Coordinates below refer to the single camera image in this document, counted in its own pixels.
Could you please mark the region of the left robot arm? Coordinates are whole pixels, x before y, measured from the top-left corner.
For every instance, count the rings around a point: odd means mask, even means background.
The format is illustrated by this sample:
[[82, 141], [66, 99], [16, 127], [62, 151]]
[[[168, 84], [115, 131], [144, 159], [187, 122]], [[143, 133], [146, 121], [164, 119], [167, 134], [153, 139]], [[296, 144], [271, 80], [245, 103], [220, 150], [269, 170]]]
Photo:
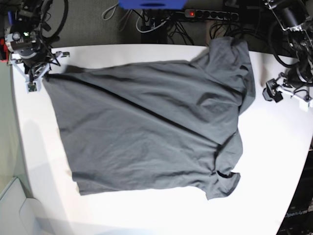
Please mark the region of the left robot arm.
[[[266, 82], [263, 97], [266, 101], [278, 103], [285, 94], [310, 108], [313, 106], [310, 95], [313, 87], [313, 18], [301, 0], [266, 0], [264, 3], [275, 17], [268, 30], [268, 45], [276, 61], [288, 70]], [[287, 36], [288, 44], [298, 59], [296, 63], [287, 64], [276, 53], [272, 35], [278, 28]]]

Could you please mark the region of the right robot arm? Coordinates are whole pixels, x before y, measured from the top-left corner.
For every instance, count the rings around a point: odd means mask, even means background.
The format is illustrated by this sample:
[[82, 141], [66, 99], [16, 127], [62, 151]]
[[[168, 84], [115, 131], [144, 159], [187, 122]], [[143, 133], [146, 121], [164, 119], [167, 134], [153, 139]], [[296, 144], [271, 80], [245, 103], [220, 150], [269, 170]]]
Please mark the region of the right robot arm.
[[4, 42], [10, 53], [18, 54], [24, 65], [24, 74], [28, 82], [43, 77], [50, 64], [60, 65], [60, 53], [51, 51], [52, 43], [58, 41], [68, 16], [68, 1], [64, 1], [64, 12], [56, 31], [50, 37], [43, 32], [50, 31], [46, 22], [48, 12], [52, 6], [51, 0], [23, 0], [14, 16], [15, 22], [4, 31]]

